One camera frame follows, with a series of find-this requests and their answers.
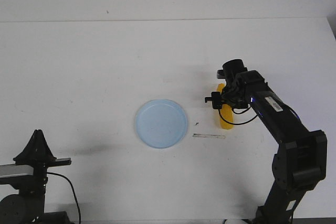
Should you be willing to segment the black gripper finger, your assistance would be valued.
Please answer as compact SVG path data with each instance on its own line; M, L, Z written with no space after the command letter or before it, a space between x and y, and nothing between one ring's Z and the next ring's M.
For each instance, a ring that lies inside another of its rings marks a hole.
M53 156L42 130L39 133L39 160L45 162L54 162L56 158Z
M16 164L27 164L37 160L39 130L34 130L30 140L21 153L13 158Z

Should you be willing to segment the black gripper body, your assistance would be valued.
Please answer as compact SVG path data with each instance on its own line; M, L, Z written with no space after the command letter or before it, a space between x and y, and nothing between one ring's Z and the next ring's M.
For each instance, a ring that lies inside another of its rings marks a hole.
M230 60L223 64L226 85L221 91L214 91L205 97L205 103L211 102L213 109L221 109L223 104L232 109L248 109L250 103L246 98L246 88L252 83L252 72L248 71L241 59Z
M47 171L51 167L67 166L71 164L71 158L57 158L51 162L37 162L33 165L33 185L31 196L34 198L44 197L48 183Z

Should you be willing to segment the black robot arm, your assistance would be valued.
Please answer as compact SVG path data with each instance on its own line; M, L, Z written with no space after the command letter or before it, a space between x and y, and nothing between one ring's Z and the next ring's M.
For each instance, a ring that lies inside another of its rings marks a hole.
M292 223L293 214L306 192L314 190L326 177L327 137L322 130L309 131L297 113L286 105L256 70L248 70L242 60L223 64L217 78L226 81L210 101L219 111L253 109L278 143L272 162L274 183L255 218L246 223Z
M34 130L12 164L1 166L1 184L18 191L1 200L1 223L71 223L65 211L45 212L47 170L67 166L70 158L52 154L42 130Z

